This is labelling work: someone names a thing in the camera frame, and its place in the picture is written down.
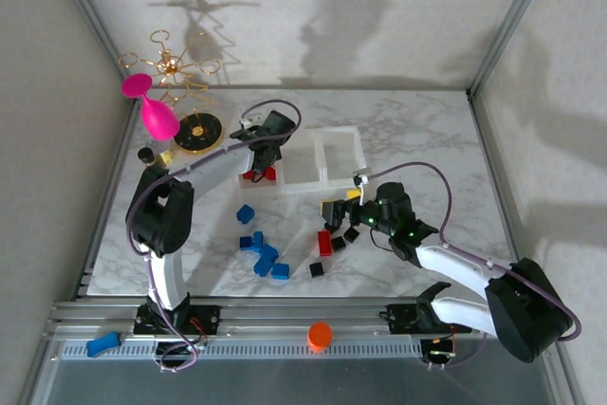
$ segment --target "plastic tray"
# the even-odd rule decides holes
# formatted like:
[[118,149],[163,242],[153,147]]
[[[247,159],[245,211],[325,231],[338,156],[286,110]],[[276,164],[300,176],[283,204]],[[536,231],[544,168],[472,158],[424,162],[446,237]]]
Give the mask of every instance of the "plastic tray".
[[274,166],[277,180],[238,183],[248,193],[301,193],[353,187],[353,172],[366,166],[356,125],[303,129],[281,148]]

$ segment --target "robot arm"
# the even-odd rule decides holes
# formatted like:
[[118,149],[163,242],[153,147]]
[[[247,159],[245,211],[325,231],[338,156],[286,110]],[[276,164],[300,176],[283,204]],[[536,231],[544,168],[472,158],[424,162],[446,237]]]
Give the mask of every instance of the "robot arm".
[[[233,148],[233,144],[285,134],[293,131],[294,127],[295,123],[288,117],[271,111],[262,125],[242,128],[223,141],[219,147],[224,149],[225,154],[181,177],[173,177],[158,185],[137,207],[133,218],[133,237],[140,251],[152,253],[152,273],[161,300],[157,303],[154,293],[150,291],[147,304],[156,313],[160,305],[175,327],[180,328],[186,321],[190,306],[190,295],[183,280],[180,249],[190,235],[193,205],[225,180],[249,170],[261,173],[281,159],[280,146],[288,137],[257,140],[248,147]],[[188,166],[180,161],[183,159],[173,162],[172,167]],[[146,168],[129,212],[139,196],[168,173],[159,165]]]
[[[422,241],[438,230],[416,218],[411,198],[400,183],[381,184],[376,197],[364,204],[359,197],[322,203],[322,216],[329,228],[338,228],[346,215],[349,215],[351,226],[366,225],[388,235],[390,246],[401,260],[440,272],[470,288],[487,303],[435,299],[449,286],[438,283],[416,300],[417,318],[426,328],[440,323],[457,323],[478,329],[497,337],[517,359],[531,362],[573,324],[569,315],[555,305],[555,301],[561,301],[559,295],[540,266],[532,260],[524,258],[510,267],[496,265],[496,269],[489,269],[447,245],[421,247]],[[513,275],[540,288],[554,298],[553,302]]]

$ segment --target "pink cup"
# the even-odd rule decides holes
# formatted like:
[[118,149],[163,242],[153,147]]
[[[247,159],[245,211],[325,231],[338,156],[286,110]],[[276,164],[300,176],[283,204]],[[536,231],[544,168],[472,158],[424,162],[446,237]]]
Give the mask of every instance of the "pink cup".
[[148,98],[146,94],[153,84],[154,80],[151,76],[138,73],[124,80],[120,90],[125,97],[143,98],[141,117],[145,128],[148,129],[152,138],[158,141],[166,141],[174,137],[179,131],[179,120],[166,104]]

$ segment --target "black block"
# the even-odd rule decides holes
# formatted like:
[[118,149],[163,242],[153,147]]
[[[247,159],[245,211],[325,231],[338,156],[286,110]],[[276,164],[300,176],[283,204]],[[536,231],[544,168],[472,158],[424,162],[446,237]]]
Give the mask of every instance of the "black block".
[[331,247],[333,247],[333,251],[337,253],[338,251],[345,249],[345,241],[341,236],[338,236],[335,239],[331,239]]
[[322,263],[312,263],[310,265],[310,273],[312,274],[312,278],[321,277],[324,275],[324,269],[322,268]]
[[331,234],[333,234],[335,231],[337,231],[339,228],[338,227],[332,227],[331,225],[329,225],[328,223],[324,224],[324,228],[329,231]]
[[352,244],[357,237],[359,237],[359,232],[354,229],[354,227],[348,228],[348,230],[343,234],[343,238]]

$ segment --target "blue block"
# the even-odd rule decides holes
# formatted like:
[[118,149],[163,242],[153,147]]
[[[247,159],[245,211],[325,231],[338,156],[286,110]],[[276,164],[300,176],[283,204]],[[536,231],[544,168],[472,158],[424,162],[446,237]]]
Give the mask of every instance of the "blue block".
[[253,233],[253,251],[259,253],[259,250],[262,249],[264,245],[264,234],[261,231],[256,231]]
[[118,332],[110,332],[103,337],[88,341],[86,343],[86,355],[94,358],[107,350],[118,348],[119,346],[120,334]]
[[276,258],[278,258],[278,250],[270,244],[263,244],[261,249],[259,250],[259,253],[262,255],[262,258],[267,258],[272,263],[274,263],[276,261]]
[[274,263],[273,260],[270,260],[266,256],[262,256],[259,261],[255,263],[253,272],[260,277],[266,277],[269,270],[272,269],[272,263]]
[[244,205],[240,210],[236,213],[236,218],[243,225],[246,225],[248,222],[252,220],[255,216],[255,211],[251,206]]
[[241,237],[240,250],[253,250],[253,238],[250,236]]
[[288,265],[274,263],[274,266],[272,266],[272,277],[279,280],[288,280]]

